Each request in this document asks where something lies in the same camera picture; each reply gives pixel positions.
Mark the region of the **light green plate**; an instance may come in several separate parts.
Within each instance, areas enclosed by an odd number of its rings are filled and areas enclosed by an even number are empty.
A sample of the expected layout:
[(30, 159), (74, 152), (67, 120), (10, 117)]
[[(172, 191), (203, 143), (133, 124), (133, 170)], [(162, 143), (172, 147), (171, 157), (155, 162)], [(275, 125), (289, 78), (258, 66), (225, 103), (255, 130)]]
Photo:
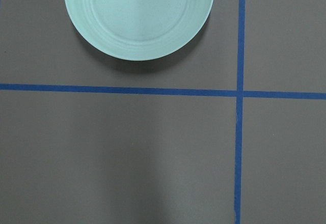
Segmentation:
[(65, 0), (78, 33), (105, 54), (129, 61), (165, 57), (190, 42), (213, 0)]

